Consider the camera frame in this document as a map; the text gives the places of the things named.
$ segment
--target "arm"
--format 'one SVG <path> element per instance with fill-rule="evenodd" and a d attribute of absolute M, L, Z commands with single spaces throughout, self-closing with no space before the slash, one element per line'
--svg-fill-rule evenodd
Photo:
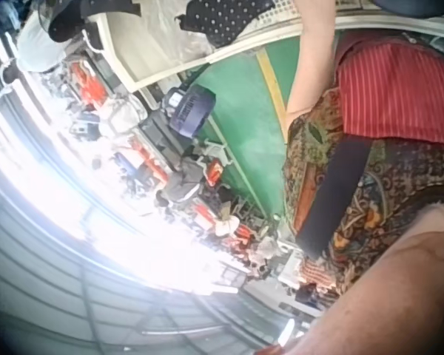
<path fill-rule="evenodd" d="M 295 0 L 303 21 L 297 70 L 286 108 L 288 127 L 312 109 L 332 82 L 335 0 Z"/>
<path fill-rule="evenodd" d="M 444 231 L 437 231 L 396 242 L 288 354 L 444 354 L 441 345 Z"/>

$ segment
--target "polka dot fabric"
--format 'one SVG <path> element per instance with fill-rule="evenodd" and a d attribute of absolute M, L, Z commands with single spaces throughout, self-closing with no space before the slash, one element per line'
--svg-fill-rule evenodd
<path fill-rule="evenodd" d="M 273 7 L 272 0 L 191 0 L 178 20 L 182 30 L 204 33 L 219 48 L 231 44 L 251 21 Z"/>

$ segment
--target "paisley print skirt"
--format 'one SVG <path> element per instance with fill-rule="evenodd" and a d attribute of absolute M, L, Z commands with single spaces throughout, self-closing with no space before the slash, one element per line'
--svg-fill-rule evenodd
<path fill-rule="evenodd" d="M 284 177 L 293 232 L 302 226 L 342 134 L 338 89 L 290 127 Z M 317 264 L 344 293 L 424 207 L 437 202 L 444 203 L 444 144 L 375 140 L 351 204 Z"/>

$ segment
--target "green floor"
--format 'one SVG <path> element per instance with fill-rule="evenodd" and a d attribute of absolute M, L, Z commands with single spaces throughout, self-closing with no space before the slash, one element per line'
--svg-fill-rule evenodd
<path fill-rule="evenodd" d="M 279 41 L 268 45 L 266 51 L 286 103 L 299 40 Z M 255 53 L 242 53 L 213 64 L 198 83 L 217 95 L 215 125 L 245 177 L 232 165 L 226 169 L 223 180 L 247 198 L 258 199 L 265 213 L 283 213 L 285 144 Z M 221 142 L 210 123 L 204 126 L 200 138 Z"/>

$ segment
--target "yellow stripe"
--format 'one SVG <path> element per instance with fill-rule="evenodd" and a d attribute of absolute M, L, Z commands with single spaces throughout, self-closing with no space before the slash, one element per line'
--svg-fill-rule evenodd
<path fill-rule="evenodd" d="M 261 49 L 257 52 L 257 60 L 260 65 L 261 72 L 265 78 L 266 85 L 268 87 L 269 94 L 275 106 L 276 116 L 280 122 L 281 132 L 283 133 L 284 141 L 288 141 L 288 129 L 286 127 L 286 108 L 284 106 L 283 96 L 281 95 L 280 86 L 276 79 L 275 71 L 272 64 L 269 61 L 268 53 L 265 49 Z"/>

